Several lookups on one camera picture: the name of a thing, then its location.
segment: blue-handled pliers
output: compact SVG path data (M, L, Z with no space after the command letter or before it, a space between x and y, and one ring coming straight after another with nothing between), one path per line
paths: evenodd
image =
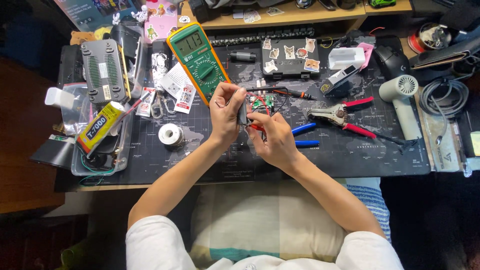
M305 125L298 126L294 129L292 129L293 135L297 135L298 133L301 133L309 128L315 127L317 124L316 123L308 123ZM319 145L319 141L295 141L295 146L299 147L313 147Z

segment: hand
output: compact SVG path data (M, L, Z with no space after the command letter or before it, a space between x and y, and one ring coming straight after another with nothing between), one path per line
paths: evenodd
M228 148L239 135L240 127L237 125L237 113L246 97L247 91L245 88L233 84L219 83L210 100L210 116L213 127L210 138L220 142L225 148Z
M257 154L282 171L291 172L302 154L295 146L292 129L287 121L278 112L272 117L259 112L249 113L247 117L254 120L252 124L262 126L266 131L267 141L263 142L258 131L250 126L245 128Z

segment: yellow glue tube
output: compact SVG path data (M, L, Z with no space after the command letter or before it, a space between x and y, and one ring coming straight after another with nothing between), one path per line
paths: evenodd
M109 102L77 137L76 144L84 155L90 157L93 150L107 136L112 127L125 114L125 108L118 102Z

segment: person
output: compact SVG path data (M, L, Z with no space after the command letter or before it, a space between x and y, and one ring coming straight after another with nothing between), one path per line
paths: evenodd
M125 240L127 269L195 269L178 228L166 215L236 140L240 129L237 112L246 95L244 88L220 83L210 101L210 137L160 176L132 207ZM230 103L223 107L230 98ZM256 130L245 127L257 154L296 179L349 234L335 263L310 258L285 261L260 255L236 263L223 258L210 266L209 270L403 269L372 212L297 150L291 128L280 113L270 117L254 112L247 114L247 117L266 131L267 140L264 142Z

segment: white sleeve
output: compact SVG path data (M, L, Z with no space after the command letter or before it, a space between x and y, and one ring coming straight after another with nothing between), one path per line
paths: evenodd
M166 217L151 216L135 222L125 243L128 270L195 270L180 231Z
M371 232L347 235L335 264L341 270L403 270L392 245Z

